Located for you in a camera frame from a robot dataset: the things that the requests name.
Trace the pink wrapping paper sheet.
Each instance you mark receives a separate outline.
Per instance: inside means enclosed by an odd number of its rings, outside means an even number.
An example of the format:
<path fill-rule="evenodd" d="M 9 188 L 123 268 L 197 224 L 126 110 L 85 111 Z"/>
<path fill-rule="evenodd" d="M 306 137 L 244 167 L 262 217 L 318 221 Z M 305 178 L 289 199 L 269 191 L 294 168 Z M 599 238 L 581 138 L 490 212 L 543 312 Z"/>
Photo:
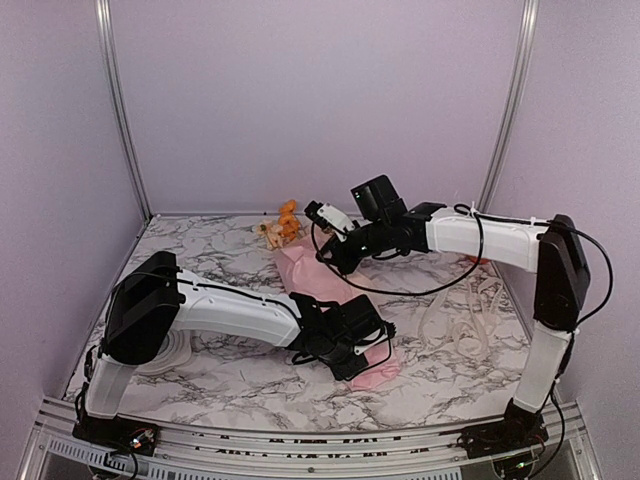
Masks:
<path fill-rule="evenodd" d="M 336 301 L 340 304 L 364 294 L 364 291 L 343 282 L 316 260 L 309 237 L 298 239 L 275 250 L 273 257 L 287 293 L 302 293 L 320 301 Z M 392 352 L 388 360 L 356 376 L 348 385 L 352 391 L 373 391 L 395 379 L 401 370 L 401 361 L 398 355 Z"/>

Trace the orange fake flower stem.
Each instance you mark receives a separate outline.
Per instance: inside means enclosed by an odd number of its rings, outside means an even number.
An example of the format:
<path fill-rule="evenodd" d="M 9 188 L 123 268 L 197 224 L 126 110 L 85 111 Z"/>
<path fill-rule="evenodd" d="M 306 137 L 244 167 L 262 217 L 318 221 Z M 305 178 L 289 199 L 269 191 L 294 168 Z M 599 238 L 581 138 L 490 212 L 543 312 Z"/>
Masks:
<path fill-rule="evenodd" d="M 297 202 L 294 199 L 288 200 L 279 208 L 278 225 L 281 227 L 280 235 L 289 241 L 296 238 L 300 229 L 300 222 L 295 216 L 296 208 Z"/>

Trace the peach fake flower stem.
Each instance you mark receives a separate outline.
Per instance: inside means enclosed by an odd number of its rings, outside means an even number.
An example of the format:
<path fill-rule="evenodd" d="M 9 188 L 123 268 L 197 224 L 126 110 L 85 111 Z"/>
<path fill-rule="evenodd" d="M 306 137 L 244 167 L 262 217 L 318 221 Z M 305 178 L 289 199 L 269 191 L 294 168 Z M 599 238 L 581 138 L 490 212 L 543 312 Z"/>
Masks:
<path fill-rule="evenodd" d="M 285 246 L 286 236 L 283 231 L 284 227 L 273 221 L 262 221 L 255 228 L 255 232 L 265 240 L 268 250 L 276 250 Z"/>

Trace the cream printed ribbon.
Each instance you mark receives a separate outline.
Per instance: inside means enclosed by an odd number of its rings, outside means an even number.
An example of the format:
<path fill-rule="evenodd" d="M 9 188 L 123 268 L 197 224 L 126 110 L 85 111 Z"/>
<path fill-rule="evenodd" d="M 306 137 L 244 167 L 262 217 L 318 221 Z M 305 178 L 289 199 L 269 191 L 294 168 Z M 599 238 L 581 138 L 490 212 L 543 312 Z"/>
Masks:
<path fill-rule="evenodd" d="M 468 359 L 483 361 L 489 356 L 489 339 L 501 322 L 498 308 L 505 292 L 503 280 L 492 277 L 482 281 L 476 289 L 466 282 L 468 316 L 449 319 L 445 334 L 437 344 L 427 339 L 425 328 L 435 319 L 444 305 L 448 293 L 440 291 L 423 313 L 417 335 L 429 355 L 451 344 L 454 350 Z"/>

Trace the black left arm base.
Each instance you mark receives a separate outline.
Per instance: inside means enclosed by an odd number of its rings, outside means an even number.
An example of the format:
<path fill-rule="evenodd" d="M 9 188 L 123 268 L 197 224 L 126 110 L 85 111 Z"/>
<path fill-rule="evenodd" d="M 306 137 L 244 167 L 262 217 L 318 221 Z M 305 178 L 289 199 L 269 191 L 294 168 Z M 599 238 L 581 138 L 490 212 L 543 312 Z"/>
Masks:
<path fill-rule="evenodd" d="M 85 408 L 85 394 L 81 392 L 74 400 L 76 422 L 74 438 L 104 447 L 113 447 L 122 452 L 133 452 L 151 457 L 156 450 L 159 426 L 145 421 L 122 418 L 112 419 L 91 416 Z"/>

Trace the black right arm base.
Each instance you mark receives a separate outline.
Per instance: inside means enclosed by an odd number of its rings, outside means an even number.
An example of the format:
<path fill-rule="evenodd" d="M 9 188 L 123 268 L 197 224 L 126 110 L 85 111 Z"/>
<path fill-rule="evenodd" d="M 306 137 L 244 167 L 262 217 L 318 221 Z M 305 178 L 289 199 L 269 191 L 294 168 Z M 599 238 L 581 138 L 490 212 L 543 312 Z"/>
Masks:
<path fill-rule="evenodd" d="M 510 400 L 501 420 L 463 428 L 456 445 L 475 459 L 542 445 L 548 439 L 541 411 L 529 412 Z"/>

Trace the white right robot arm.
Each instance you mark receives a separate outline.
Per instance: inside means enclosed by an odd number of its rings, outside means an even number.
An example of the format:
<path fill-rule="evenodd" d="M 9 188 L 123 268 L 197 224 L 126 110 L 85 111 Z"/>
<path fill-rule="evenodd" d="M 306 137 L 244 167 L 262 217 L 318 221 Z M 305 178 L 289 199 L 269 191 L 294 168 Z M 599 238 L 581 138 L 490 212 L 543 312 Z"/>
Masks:
<path fill-rule="evenodd" d="M 495 438 L 515 448 L 534 431 L 530 413 L 539 412 L 551 395 L 575 342 L 591 274 L 582 237 L 573 220 L 559 214 L 550 220 L 491 216 L 472 206 L 422 202 L 412 208 L 380 175 L 351 191 L 360 218 L 329 203 L 309 203 L 305 214 L 336 237 L 317 257 L 342 277 L 365 258 L 388 251 L 452 253 L 487 260 L 498 266 L 509 291 L 515 279 L 526 279 L 531 344 L 510 406 Z"/>

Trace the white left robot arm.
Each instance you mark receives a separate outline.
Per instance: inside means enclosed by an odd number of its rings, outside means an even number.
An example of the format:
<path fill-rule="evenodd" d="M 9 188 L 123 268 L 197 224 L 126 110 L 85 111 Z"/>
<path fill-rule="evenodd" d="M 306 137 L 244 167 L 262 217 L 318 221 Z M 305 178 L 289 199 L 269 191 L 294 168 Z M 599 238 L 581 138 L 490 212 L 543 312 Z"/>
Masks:
<path fill-rule="evenodd" d="M 106 328 L 85 397 L 86 426 L 106 445 L 125 438 L 119 405 L 135 370 L 155 360 L 181 331 L 209 331 L 293 351 L 350 381 L 372 368 L 365 354 L 390 344 L 393 324 L 370 299 L 343 304 L 292 292 L 264 294 L 206 281 L 169 251 L 151 255 L 113 289 Z"/>

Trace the orange bowl white inside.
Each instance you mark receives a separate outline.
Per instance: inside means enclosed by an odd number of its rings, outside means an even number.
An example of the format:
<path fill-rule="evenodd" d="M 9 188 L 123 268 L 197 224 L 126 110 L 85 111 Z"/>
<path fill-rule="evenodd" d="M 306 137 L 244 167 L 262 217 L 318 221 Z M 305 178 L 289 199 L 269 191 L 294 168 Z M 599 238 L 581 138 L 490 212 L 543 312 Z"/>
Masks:
<path fill-rule="evenodd" d="M 475 256 L 467 256 L 468 260 L 473 262 L 473 263 L 478 263 L 480 265 L 485 265 L 488 264 L 490 262 L 490 260 L 486 259 L 486 258 L 478 258 Z"/>

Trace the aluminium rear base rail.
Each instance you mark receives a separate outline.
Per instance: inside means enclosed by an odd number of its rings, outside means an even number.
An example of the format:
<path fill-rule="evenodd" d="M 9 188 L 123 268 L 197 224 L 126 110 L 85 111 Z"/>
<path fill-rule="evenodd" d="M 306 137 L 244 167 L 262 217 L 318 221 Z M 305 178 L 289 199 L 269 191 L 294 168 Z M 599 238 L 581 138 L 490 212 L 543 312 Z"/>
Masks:
<path fill-rule="evenodd" d="M 279 217 L 280 213 L 277 211 L 220 211 L 220 212 L 160 212 L 153 214 L 152 218 L 178 218 L 178 217 L 258 217 L 258 218 L 270 218 Z"/>

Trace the aluminium front rail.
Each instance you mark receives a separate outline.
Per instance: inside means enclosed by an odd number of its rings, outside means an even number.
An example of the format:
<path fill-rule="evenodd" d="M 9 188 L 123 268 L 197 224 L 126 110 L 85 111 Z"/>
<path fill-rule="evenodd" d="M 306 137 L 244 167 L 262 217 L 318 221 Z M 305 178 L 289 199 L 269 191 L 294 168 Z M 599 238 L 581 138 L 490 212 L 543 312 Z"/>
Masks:
<path fill-rule="evenodd" d="M 548 437 L 472 458 L 470 422 L 369 432 L 235 430 L 159 422 L 152 455 L 118 453 L 73 437 L 73 404 L 46 398 L 20 462 L 20 479 L 599 479 L 579 407 L 547 406 Z"/>

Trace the aluminium frame post right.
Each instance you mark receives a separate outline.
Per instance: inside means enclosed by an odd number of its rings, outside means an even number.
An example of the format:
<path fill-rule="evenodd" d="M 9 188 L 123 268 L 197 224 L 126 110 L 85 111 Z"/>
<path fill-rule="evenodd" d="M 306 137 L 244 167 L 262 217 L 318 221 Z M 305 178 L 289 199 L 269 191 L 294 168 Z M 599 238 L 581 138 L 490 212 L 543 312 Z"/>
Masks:
<path fill-rule="evenodd" d="M 486 211 L 491 206 L 498 189 L 501 173 L 506 165 L 511 135 L 526 88 L 539 5 L 540 2 L 538 0 L 525 0 L 522 2 L 520 26 L 506 100 L 489 166 L 479 196 L 478 207 L 481 211 Z"/>

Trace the aluminium frame post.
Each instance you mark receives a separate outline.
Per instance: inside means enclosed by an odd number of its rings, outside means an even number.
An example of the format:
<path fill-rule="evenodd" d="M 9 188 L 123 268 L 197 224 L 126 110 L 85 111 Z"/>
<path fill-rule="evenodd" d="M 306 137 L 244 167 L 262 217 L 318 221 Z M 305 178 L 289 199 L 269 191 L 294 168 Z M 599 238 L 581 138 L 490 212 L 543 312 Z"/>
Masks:
<path fill-rule="evenodd" d="M 538 0 L 525 0 L 522 2 L 520 26 L 506 100 L 489 166 L 479 196 L 478 207 L 481 211 L 486 211 L 491 206 L 498 189 L 501 173 L 506 165 L 511 135 L 526 88 L 539 5 L 540 2 Z"/>
<path fill-rule="evenodd" d="M 120 78 L 115 35 L 113 31 L 111 2 L 108 0 L 96 0 L 94 2 L 94 6 L 103 64 L 118 137 L 122 146 L 136 202 L 144 222 L 149 223 L 153 217 L 153 212 L 144 186 L 141 167 L 138 161 L 134 138 L 126 111 L 124 90 Z"/>

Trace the aluminium frame post left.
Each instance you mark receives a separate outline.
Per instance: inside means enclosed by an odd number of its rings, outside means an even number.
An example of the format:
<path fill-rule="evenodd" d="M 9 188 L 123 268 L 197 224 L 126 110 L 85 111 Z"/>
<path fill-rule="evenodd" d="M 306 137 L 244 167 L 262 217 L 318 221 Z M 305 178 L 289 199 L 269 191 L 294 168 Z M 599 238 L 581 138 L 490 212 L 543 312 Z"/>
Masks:
<path fill-rule="evenodd" d="M 134 138 L 126 111 L 124 90 L 120 78 L 115 35 L 113 31 L 111 2 L 108 0 L 96 0 L 94 2 L 94 6 L 103 64 L 118 137 L 122 146 L 136 202 L 144 222 L 149 223 L 153 217 L 153 212 L 144 186 L 141 167 L 138 161 Z"/>

